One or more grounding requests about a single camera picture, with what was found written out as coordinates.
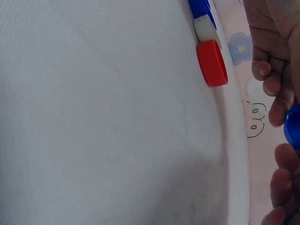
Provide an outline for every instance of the finger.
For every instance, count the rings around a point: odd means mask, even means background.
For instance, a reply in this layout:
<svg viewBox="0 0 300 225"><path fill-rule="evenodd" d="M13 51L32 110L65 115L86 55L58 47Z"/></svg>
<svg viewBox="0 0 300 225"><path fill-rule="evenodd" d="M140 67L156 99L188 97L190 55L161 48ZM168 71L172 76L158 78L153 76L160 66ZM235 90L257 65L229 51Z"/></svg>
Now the finger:
<svg viewBox="0 0 300 225"><path fill-rule="evenodd" d="M286 169L291 177L300 174L300 159L289 144L281 144L275 149L275 160L279 168Z"/></svg>
<svg viewBox="0 0 300 225"><path fill-rule="evenodd" d="M252 73L258 81L265 80L271 72L268 61L269 54L253 46Z"/></svg>
<svg viewBox="0 0 300 225"><path fill-rule="evenodd" d="M271 65L266 61L253 60L252 73L258 81L264 81L271 72Z"/></svg>
<svg viewBox="0 0 300 225"><path fill-rule="evenodd" d="M291 64L287 63L283 71L281 91L278 93L269 112L271 125L281 126L284 123L287 111L291 109L294 103L295 92L291 80Z"/></svg>
<svg viewBox="0 0 300 225"><path fill-rule="evenodd" d="M280 93L276 96L273 105L269 111L269 121L274 127L283 125L285 116L288 110L294 104L294 91L290 89L281 89Z"/></svg>
<svg viewBox="0 0 300 225"><path fill-rule="evenodd" d="M285 221L285 211L279 207L271 211L262 220L262 225L282 225Z"/></svg>
<svg viewBox="0 0 300 225"><path fill-rule="evenodd" d="M275 160L280 168L291 174L294 194L300 203L300 159L297 153L291 145L282 144L275 150Z"/></svg>
<svg viewBox="0 0 300 225"><path fill-rule="evenodd" d="M285 169L277 169L270 183L273 208L282 207L289 218L299 210L293 192L293 182L290 173Z"/></svg>
<svg viewBox="0 0 300 225"><path fill-rule="evenodd" d="M281 90L281 75L271 72L270 76L263 82L264 92L271 97L277 96Z"/></svg>

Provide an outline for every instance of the white basin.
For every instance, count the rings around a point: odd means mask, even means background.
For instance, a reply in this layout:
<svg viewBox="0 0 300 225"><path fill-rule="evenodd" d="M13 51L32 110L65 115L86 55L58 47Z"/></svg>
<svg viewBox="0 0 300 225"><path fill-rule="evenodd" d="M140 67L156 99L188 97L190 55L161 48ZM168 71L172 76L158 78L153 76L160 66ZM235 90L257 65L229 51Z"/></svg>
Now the white basin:
<svg viewBox="0 0 300 225"><path fill-rule="evenodd" d="M0 2L1 224L248 224L240 93L212 11L217 89L187 0Z"/></svg>

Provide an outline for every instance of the hand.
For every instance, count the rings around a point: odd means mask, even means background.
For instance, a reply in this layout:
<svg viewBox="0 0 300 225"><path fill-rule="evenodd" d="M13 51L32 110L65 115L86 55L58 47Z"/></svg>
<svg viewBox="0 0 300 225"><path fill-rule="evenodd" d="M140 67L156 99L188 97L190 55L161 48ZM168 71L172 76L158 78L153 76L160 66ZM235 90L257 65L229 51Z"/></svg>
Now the hand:
<svg viewBox="0 0 300 225"><path fill-rule="evenodd" d="M300 1L244 0L253 41L252 72L275 96L269 113L273 126L300 101Z"/></svg>
<svg viewBox="0 0 300 225"><path fill-rule="evenodd" d="M271 180L271 199L274 210L265 216L262 225L300 224L300 159L289 144L276 148L279 166Z"/></svg>

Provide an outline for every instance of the white bottle cap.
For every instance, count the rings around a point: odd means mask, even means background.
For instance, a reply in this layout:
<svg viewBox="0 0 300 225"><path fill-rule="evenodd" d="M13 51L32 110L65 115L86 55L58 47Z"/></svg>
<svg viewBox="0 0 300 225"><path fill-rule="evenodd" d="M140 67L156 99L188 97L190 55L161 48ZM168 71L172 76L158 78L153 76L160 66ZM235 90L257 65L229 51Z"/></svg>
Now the white bottle cap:
<svg viewBox="0 0 300 225"><path fill-rule="evenodd" d="M200 43L209 40L215 40L218 43L220 49L222 49L217 30L208 15L204 15L194 19L194 28Z"/></svg>

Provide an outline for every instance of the fingernail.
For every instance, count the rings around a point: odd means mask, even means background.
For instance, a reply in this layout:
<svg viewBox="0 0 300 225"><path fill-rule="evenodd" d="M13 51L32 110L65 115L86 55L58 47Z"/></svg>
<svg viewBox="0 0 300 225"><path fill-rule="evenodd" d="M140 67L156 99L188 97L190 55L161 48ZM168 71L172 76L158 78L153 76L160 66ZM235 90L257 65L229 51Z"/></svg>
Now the fingernail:
<svg viewBox="0 0 300 225"><path fill-rule="evenodd" d="M265 87L263 88L263 90L266 92L267 95L274 96L274 94L272 94L271 92L269 92Z"/></svg>
<svg viewBox="0 0 300 225"><path fill-rule="evenodd" d="M266 71L264 71L263 69L259 69L258 73L259 73L260 76L266 76L267 75Z"/></svg>

